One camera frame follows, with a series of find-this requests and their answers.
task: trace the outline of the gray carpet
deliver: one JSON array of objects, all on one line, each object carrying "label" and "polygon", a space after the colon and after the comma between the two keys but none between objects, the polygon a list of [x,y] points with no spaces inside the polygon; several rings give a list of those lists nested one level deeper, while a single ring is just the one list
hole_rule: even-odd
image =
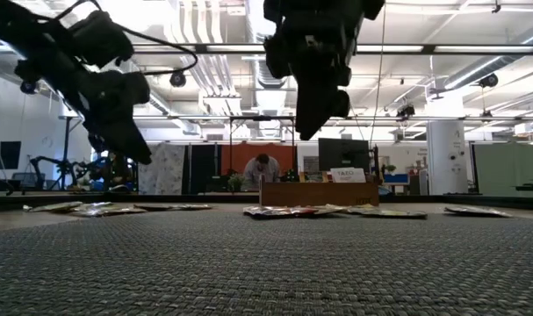
[{"label": "gray carpet", "polygon": [[533,220],[166,212],[5,231],[3,314],[533,315]]}]

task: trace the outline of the wooden box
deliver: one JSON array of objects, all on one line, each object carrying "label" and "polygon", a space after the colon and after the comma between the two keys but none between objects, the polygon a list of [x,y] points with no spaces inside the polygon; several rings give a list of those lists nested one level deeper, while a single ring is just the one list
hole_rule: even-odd
[{"label": "wooden box", "polygon": [[379,205],[375,183],[261,183],[262,206]]}]

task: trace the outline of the computer monitor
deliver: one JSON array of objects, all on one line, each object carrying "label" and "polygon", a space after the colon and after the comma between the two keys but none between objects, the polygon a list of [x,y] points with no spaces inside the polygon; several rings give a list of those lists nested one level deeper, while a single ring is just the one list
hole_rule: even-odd
[{"label": "computer monitor", "polygon": [[20,160],[20,141],[2,141],[0,142],[1,146],[1,156],[3,157],[3,162],[0,159],[0,169],[18,169],[18,161]]},{"label": "computer monitor", "polygon": [[319,169],[362,168],[370,173],[370,142],[367,140],[319,139]]}]

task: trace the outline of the orange wall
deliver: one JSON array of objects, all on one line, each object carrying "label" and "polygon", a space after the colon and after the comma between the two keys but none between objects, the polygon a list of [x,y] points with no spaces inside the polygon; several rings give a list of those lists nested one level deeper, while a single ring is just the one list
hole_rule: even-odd
[{"label": "orange wall", "polygon": [[[250,145],[238,144],[233,145],[233,169],[239,173],[244,172],[247,163],[256,158],[259,154],[267,154],[276,158],[280,164],[280,171],[285,172],[292,169],[292,156],[295,153],[296,147],[264,144],[264,145]],[[223,146],[221,149],[221,174],[226,175],[229,171],[231,158],[231,151],[229,145]]]}]

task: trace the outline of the label on box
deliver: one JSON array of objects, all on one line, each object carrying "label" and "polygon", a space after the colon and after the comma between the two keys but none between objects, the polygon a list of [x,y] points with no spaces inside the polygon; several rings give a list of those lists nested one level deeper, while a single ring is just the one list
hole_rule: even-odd
[{"label": "label on box", "polygon": [[365,183],[365,173],[361,168],[334,168],[330,173],[335,183]]}]

